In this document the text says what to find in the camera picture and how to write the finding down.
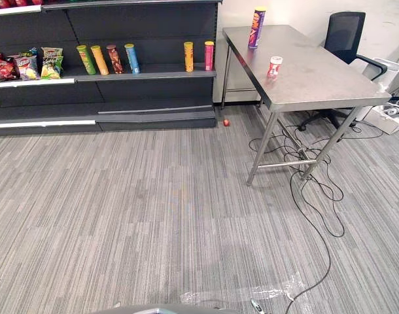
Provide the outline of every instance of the stainless steel table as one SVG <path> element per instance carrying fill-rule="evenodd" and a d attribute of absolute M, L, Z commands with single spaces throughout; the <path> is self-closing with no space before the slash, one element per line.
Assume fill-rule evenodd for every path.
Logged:
<path fill-rule="evenodd" d="M 262 142 L 249 173 L 247 185 L 250 186 L 257 169 L 309 164 L 303 177 L 307 177 L 316 165 L 326 156 L 336 141 L 360 111 L 361 106 L 382 105 L 390 95 L 368 78 L 356 72 L 345 62 L 335 57 L 323 47 L 317 46 L 306 36 L 288 25 L 264 26 L 259 47 L 247 47 L 250 27 L 227 27 L 223 35 L 228 42 L 226 72 L 221 107 L 227 92 L 255 90 L 260 94 L 271 115 L 266 124 Z M 232 52 L 250 78 L 254 88 L 227 89 L 230 58 Z M 267 78 L 269 60 L 272 56 L 284 58 L 278 77 Z M 309 158 L 301 149 L 302 160 L 260 164 L 273 127 L 278 122 L 290 136 L 279 114 L 287 111 L 305 111 L 354 107 L 340 128 L 333 134 L 316 159 Z M 301 148 L 293 136 L 293 143 Z"/>

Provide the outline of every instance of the chair backrest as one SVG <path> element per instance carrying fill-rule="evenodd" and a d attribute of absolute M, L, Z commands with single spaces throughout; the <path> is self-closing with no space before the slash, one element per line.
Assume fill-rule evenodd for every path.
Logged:
<path fill-rule="evenodd" d="M 324 44 L 339 59 L 350 64 L 356 58 L 362 28 L 364 12 L 339 12 L 329 19 L 328 33 Z"/>

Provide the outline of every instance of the purple pringles can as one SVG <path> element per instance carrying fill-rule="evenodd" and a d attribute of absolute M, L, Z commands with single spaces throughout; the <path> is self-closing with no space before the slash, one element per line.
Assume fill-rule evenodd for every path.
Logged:
<path fill-rule="evenodd" d="M 249 35 L 248 47 L 255 49 L 258 48 L 258 42 L 260 38 L 260 31 L 264 25 L 266 7 L 256 7 L 254 8 L 253 21 L 251 34 Z"/>

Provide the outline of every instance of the chair base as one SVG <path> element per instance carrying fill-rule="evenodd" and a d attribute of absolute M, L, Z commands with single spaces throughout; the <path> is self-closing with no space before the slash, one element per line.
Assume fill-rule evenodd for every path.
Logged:
<path fill-rule="evenodd" d="M 305 131 L 306 126 L 308 123 L 318 120 L 320 118 L 327 118 L 329 119 L 330 123 L 332 123 L 334 125 L 334 127 L 336 129 L 338 129 L 340 127 L 340 123 L 338 121 L 338 117 L 341 118 L 346 118 L 348 115 L 345 113 L 342 113 L 340 111 L 334 110 L 334 109 L 323 109 L 323 110 L 319 110 L 319 113 L 315 114 L 314 116 L 311 116 L 308 119 L 305 119 L 300 126 L 298 127 L 298 129 L 300 131 Z M 352 126 L 356 126 L 356 122 L 352 122 L 351 127 Z"/>

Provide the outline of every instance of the table top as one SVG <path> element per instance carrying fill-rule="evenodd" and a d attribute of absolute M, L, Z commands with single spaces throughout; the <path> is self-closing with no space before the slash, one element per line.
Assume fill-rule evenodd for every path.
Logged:
<path fill-rule="evenodd" d="M 382 105 L 390 95 L 329 51 L 288 25 L 264 26 L 259 46 L 248 48 L 250 27 L 223 35 L 272 111 Z M 272 56 L 283 57 L 278 77 L 268 78 Z"/>

